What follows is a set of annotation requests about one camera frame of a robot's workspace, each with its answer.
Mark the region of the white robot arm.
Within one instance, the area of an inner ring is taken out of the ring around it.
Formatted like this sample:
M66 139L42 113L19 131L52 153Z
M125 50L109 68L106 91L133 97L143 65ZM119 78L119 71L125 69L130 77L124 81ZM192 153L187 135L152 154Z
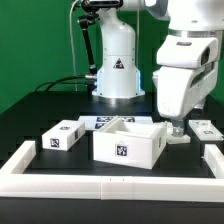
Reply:
M135 67L135 33L116 11L146 10L169 23L157 51L153 73L159 114L171 120L173 135L184 135L184 119L202 107L217 82L224 39L224 0L82 0L89 23L100 23L103 64L93 94L101 99L129 99L141 93Z

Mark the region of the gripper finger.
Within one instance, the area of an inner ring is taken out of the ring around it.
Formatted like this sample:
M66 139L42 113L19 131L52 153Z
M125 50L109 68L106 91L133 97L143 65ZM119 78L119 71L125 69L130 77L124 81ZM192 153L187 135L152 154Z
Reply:
M173 125L173 136L182 137L184 135L184 122L174 120L172 122L172 125Z

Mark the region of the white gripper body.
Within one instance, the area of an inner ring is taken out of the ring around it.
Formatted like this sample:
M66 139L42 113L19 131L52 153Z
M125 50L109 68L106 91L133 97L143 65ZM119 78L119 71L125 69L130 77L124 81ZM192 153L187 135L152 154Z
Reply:
M162 117L182 120L214 89L218 45L215 37L166 37L157 52L161 68L153 73L157 107Z

